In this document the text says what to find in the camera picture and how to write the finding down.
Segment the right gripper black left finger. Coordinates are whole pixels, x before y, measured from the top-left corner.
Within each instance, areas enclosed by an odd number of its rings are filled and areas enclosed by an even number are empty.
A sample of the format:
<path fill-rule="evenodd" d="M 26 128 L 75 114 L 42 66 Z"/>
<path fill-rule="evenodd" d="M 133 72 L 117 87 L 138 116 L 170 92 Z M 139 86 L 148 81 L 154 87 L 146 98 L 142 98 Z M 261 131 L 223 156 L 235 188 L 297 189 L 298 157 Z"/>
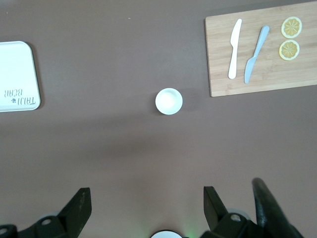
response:
<path fill-rule="evenodd" d="M 43 217 L 35 224 L 37 238 L 77 238 L 92 213 L 91 191 L 79 189 L 56 215 Z"/>

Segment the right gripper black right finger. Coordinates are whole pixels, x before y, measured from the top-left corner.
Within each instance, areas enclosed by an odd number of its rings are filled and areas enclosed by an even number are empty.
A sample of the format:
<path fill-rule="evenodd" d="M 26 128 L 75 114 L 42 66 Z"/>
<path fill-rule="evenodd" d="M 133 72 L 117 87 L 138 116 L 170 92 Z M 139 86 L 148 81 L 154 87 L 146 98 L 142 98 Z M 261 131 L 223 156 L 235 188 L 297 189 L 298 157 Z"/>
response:
<path fill-rule="evenodd" d="M 209 230 L 203 238 L 256 238 L 257 226 L 236 210 L 228 211 L 215 188 L 204 187 L 204 215 Z"/>

